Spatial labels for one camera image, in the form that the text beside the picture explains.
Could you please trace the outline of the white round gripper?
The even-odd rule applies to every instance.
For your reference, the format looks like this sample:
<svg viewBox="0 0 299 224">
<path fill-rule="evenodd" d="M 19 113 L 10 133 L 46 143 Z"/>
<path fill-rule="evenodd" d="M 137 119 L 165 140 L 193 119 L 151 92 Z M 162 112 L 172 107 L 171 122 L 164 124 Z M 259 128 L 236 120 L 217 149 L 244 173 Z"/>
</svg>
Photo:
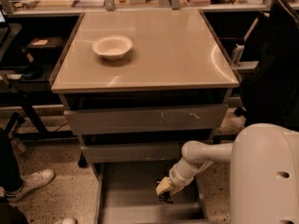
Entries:
<svg viewBox="0 0 299 224">
<path fill-rule="evenodd" d="M 171 194 L 189 186 L 195 175 L 197 174 L 197 167 L 188 163 L 176 163 L 169 171 L 169 177 L 165 176 L 156 187 L 156 194 L 161 196 L 170 190 Z"/>
</svg>

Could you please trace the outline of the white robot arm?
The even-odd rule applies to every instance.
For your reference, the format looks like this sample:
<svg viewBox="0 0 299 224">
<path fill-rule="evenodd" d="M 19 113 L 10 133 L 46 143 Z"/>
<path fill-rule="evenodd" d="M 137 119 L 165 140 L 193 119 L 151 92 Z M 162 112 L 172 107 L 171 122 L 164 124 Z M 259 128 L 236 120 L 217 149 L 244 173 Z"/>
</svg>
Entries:
<svg viewBox="0 0 299 224">
<path fill-rule="evenodd" d="M 181 191 L 218 161 L 230 163 L 231 224 L 299 224 L 299 132 L 259 123 L 232 143 L 189 141 L 156 193 Z"/>
</svg>

